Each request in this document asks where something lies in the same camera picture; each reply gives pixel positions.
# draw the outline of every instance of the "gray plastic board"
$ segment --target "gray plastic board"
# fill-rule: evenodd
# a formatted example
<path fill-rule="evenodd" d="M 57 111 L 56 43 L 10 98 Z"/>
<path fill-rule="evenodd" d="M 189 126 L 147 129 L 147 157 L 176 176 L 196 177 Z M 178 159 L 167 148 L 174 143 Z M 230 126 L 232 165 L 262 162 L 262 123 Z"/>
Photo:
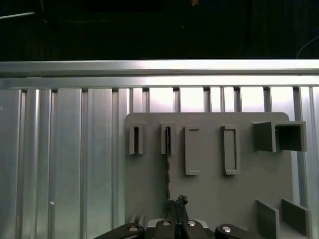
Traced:
<path fill-rule="evenodd" d="M 128 115 L 127 221 L 134 214 L 161 218 L 167 190 L 161 125 L 168 123 L 176 130 L 171 128 L 170 198 L 187 196 L 189 218 L 204 220 L 211 229 L 228 223 L 256 231 L 256 200 L 281 212 L 281 200 L 293 200 L 293 187 L 290 151 L 255 151 L 252 122 L 288 120 L 284 113 Z"/>

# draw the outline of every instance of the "bolt head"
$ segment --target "bolt head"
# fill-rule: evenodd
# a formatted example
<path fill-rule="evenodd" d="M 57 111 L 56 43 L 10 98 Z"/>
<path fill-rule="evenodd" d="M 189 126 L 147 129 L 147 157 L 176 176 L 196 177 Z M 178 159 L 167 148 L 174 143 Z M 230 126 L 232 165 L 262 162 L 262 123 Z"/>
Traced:
<path fill-rule="evenodd" d="M 226 233 L 230 233 L 232 230 L 230 227 L 223 227 L 222 231 L 226 232 Z"/>
<path fill-rule="evenodd" d="M 136 227 L 131 227 L 130 229 L 129 229 L 129 231 L 130 232 L 136 232 L 138 229 L 136 228 Z"/>
<path fill-rule="evenodd" d="M 187 224 L 191 227 L 195 226 L 196 225 L 196 222 L 194 221 L 188 221 Z"/>

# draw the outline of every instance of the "dark background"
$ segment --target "dark background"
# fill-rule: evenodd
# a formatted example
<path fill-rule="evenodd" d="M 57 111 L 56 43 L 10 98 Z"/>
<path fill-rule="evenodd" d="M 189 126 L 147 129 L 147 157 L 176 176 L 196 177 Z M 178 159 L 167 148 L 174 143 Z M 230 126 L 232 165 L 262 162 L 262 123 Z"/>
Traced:
<path fill-rule="evenodd" d="M 37 0 L 0 0 L 0 15 L 37 12 L 0 20 L 0 61 L 294 59 L 319 35 L 317 0 L 190 1 L 44 0 L 42 14 Z M 319 40 L 300 54 L 318 56 Z"/>

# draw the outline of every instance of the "gray tab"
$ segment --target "gray tab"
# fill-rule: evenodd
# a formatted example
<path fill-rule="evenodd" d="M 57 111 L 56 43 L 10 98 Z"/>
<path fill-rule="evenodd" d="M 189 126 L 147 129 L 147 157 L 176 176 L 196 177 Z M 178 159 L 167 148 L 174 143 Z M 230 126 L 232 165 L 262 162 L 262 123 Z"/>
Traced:
<path fill-rule="evenodd" d="M 255 150 L 276 152 L 275 129 L 269 122 L 253 122 Z"/>
<path fill-rule="evenodd" d="M 201 172 L 201 136 L 199 126 L 185 126 L 185 169 L 186 175 L 199 175 Z"/>
<path fill-rule="evenodd" d="M 312 238 L 311 214 L 307 208 L 297 206 L 285 199 L 281 200 L 283 221 L 302 235 Z"/>
<path fill-rule="evenodd" d="M 266 239 L 279 239 L 280 219 L 278 209 L 256 200 L 257 229 L 259 234 Z"/>

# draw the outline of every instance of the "wire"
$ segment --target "wire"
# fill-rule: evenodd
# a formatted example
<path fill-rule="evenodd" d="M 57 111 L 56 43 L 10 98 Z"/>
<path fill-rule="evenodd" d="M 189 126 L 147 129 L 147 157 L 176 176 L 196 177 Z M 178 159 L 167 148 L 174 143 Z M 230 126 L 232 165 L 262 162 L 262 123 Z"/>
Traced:
<path fill-rule="evenodd" d="M 309 41 L 308 43 L 306 43 L 306 44 L 299 50 L 299 52 L 297 53 L 296 59 L 299 58 L 300 53 L 301 53 L 309 44 L 313 43 L 313 42 L 316 41 L 317 39 L 319 39 L 319 36 L 316 36 L 314 39 L 312 39 L 311 41 Z"/>

